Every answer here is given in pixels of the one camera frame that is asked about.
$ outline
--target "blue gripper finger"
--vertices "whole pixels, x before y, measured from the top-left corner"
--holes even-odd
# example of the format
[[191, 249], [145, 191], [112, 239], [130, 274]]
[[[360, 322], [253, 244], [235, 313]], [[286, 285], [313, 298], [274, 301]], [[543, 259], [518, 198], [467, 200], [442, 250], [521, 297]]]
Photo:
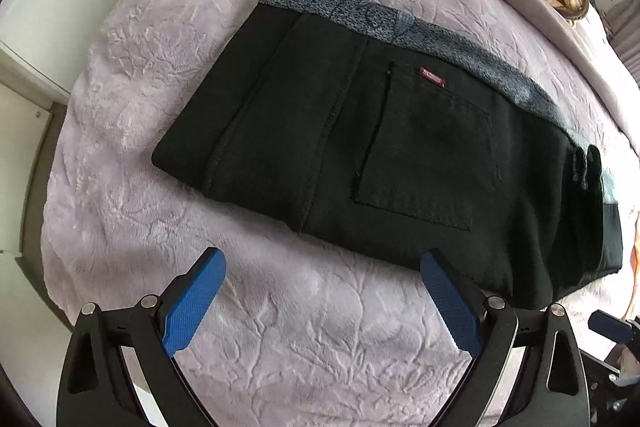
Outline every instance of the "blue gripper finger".
[[169, 357], [189, 345], [213, 297], [225, 280], [225, 254], [209, 248], [210, 257], [166, 316], [162, 346]]
[[477, 357], [482, 351], [478, 317], [430, 252], [422, 256], [420, 275], [456, 346]]

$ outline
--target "gray fleece lining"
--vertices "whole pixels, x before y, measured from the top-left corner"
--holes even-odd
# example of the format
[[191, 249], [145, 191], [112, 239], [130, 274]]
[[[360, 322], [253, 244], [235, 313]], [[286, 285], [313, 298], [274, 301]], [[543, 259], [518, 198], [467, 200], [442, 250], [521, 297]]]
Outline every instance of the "gray fleece lining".
[[[322, 16], [361, 35], [439, 58], [472, 74], [528, 113], [560, 128], [583, 151], [588, 142], [569, 129], [558, 106], [533, 80], [469, 39], [395, 8], [367, 0], [260, 0]], [[615, 202], [613, 176], [602, 170], [604, 202]]]

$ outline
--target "red object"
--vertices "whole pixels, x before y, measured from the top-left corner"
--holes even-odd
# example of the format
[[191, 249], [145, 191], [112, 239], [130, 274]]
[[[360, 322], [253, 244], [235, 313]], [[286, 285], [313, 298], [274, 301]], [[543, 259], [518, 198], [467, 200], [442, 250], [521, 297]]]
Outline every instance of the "red object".
[[420, 74], [436, 86], [444, 87], [447, 85], [447, 81], [444, 78], [435, 73], [431, 73], [431, 71], [425, 70], [424, 68], [420, 68]]

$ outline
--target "black pants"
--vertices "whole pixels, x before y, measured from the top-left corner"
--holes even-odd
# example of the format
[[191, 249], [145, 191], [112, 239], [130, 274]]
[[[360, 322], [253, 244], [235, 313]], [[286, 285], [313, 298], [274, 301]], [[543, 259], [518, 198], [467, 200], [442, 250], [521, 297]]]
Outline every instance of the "black pants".
[[153, 163], [390, 263], [417, 269], [438, 247], [520, 307], [622, 263], [595, 147], [585, 155], [460, 68], [317, 15], [258, 5]]

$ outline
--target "floor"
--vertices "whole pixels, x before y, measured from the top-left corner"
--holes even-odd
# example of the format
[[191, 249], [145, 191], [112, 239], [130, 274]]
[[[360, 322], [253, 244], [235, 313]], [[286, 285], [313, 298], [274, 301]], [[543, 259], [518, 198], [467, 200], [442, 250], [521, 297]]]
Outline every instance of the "floor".
[[36, 164], [33, 169], [31, 186], [27, 195], [27, 202], [22, 222], [22, 258], [18, 264], [30, 280], [31, 285], [45, 301], [47, 306], [67, 326], [66, 315], [49, 298], [44, 285], [44, 270], [42, 268], [42, 254], [40, 253], [40, 231], [42, 230], [44, 203], [47, 200], [47, 183], [53, 165], [53, 156], [58, 143], [58, 136], [65, 120], [66, 105], [54, 103], [50, 110], [51, 119], [47, 129]]

